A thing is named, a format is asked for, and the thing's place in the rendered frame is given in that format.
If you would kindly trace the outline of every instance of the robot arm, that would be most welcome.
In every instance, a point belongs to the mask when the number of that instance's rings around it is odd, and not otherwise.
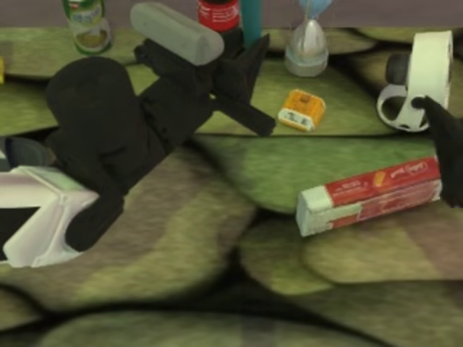
[[[89,250],[122,214],[131,188],[215,110],[260,136],[273,131],[273,118],[250,105],[268,37],[244,51],[241,41],[155,3],[135,5],[131,18],[149,35],[135,55],[158,80],[136,96],[127,70],[102,57],[54,76],[46,99],[59,125],[47,141],[56,162],[0,174],[0,261],[38,267]]]

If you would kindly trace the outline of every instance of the toothpaste box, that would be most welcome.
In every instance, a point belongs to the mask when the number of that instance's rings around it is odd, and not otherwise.
[[[310,236],[439,200],[440,193],[438,161],[423,158],[302,191],[296,221]]]

